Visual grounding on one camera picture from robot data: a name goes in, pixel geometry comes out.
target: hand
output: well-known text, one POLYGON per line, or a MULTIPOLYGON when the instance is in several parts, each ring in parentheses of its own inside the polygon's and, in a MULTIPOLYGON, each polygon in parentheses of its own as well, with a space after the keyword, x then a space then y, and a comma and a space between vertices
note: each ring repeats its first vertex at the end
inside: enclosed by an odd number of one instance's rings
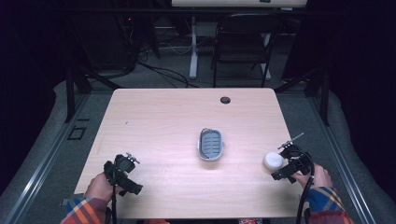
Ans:
MULTIPOLYGON (((291 177, 295 178, 300 185, 305 188, 306 182, 308 182, 308 178, 310 175, 300 175, 298 173, 292 175, 291 177)), ((312 184, 313 188, 319 187, 327 187, 332 188, 332 177, 329 175, 329 172, 323 168, 323 166, 315 163, 315 179, 312 184)))
MULTIPOLYGON (((123 188, 116 186, 116 193, 123 191, 123 188)), ((91 180, 91 184, 88 186, 85 192, 85 197, 98 198, 104 200, 106 203, 111 201, 113 195, 113 186, 108 183, 105 173, 101 173, 96 178, 91 180)))

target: dark background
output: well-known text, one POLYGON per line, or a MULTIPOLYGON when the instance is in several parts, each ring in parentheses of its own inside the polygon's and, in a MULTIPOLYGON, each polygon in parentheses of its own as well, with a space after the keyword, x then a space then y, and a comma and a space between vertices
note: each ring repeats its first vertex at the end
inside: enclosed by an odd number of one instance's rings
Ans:
MULTIPOLYGON (((350 10, 345 1, 311 3, 310 10, 350 10)), ((341 100, 358 155, 378 185, 396 201, 396 184, 391 180, 396 176, 392 167, 396 149, 396 26, 392 10, 396 5, 391 1, 361 3, 364 6, 360 13, 364 16, 343 30, 348 38, 342 51, 333 57, 331 90, 341 100)), ((65 80, 71 64, 79 62, 90 67, 90 57, 100 54, 87 55, 81 43, 70 35, 70 27, 41 11, 47 6, 46 2, 6 1, 0 12, 1 192, 49 117, 56 97, 54 86, 65 80)), ((344 19, 303 20, 284 77, 297 77, 318 66, 332 51, 332 39, 345 23, 344 19)), ((117 47, 106 53, 125 53, 117 41, 119 37, 115 35, 117 47)), ((129 62, 127 57, 128 53, 117 62, 129 62)))

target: table top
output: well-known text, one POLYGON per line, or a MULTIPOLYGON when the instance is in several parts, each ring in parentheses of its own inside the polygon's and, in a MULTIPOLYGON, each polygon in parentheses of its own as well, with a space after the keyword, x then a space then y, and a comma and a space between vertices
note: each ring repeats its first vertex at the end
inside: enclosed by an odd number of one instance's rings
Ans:
POLYGON ((275 181, 266 152, 290 140, 271 89, 120 89, 113 93, 75 193, 106 161, 130 152, 138 195, 118 196, 119 218, 295 217, 303 189, 275 181), (229 97, 224 104, 221 97, 229 97), (224 151, 203 161, 204 128, 219 130, 224 151))
POLYGON ((305 7, 306 0, 172 0, 173 7, 305 7))

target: white object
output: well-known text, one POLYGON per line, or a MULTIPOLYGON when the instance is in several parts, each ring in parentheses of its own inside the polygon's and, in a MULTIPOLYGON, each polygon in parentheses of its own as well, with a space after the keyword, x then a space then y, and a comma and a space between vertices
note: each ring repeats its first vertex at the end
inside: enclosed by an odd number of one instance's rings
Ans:
POLYGON ((274 172, 279 170, 283 165, 283 158, 275 152, 267 152, 262 162, 267 170, 274 172))

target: small black object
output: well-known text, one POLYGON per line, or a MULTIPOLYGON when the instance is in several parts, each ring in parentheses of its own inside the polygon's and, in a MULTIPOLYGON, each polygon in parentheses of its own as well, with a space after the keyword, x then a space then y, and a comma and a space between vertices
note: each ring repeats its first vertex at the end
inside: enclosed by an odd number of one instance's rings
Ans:
POLYGON ((282 167, 280 170, 271 174, 274 180, 287 178, 290 183, 296 182, 296 179, 291 177, 293 174, 301 171, 303 175, 307 175, 311 170, 312 159, 307 152, 302 152, 297 146, 288 144, 280 155, 288 160, 288 165, 282 167))
POLYGON ((105 175, 110 185, 118 185, 125 189, 119 193, 120 196, 124 196, 127 191, 137 195, 143 188, 142 185, 138 185, 134 181, 128 179, 128 175, 126 174, 130 173, 135 168, 134 161, 137 160, 130 154, 128 154, 128 157, 124 157, 120 154, 116 156, 114 164, 111 161, 105 163, 105 175))

